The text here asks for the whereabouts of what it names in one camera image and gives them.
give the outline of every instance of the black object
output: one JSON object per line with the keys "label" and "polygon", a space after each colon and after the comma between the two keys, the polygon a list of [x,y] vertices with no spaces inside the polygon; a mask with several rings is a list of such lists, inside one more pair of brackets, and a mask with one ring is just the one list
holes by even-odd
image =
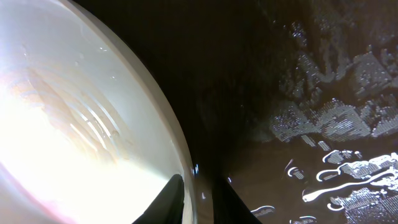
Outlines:
{"label": "black object", "polygon": [[261,224],[226,180],[215,181],[212,197],[214,224]]}
{"label": "black object", "polygon": [[181,224],[184,182],[175,174],[148,209],[133,224]]}

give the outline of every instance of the white ceramic bowl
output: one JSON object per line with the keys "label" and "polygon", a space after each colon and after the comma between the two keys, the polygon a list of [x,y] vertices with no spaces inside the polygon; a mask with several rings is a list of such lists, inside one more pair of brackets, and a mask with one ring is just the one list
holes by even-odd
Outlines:
{"label": "white ceramic bowl", "polygon": [[2,223],[132,223],[192,162],[140,60],[80,6],[0,1]]}

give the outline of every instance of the wet surface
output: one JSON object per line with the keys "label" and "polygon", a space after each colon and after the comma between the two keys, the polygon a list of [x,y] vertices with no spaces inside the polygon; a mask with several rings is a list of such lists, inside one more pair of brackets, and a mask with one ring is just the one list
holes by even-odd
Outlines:
{"label": "wet surface", "polygon": [[398,222],[396,1],[77,1],[172,105],[213,223],[222,175],[263,223]]}

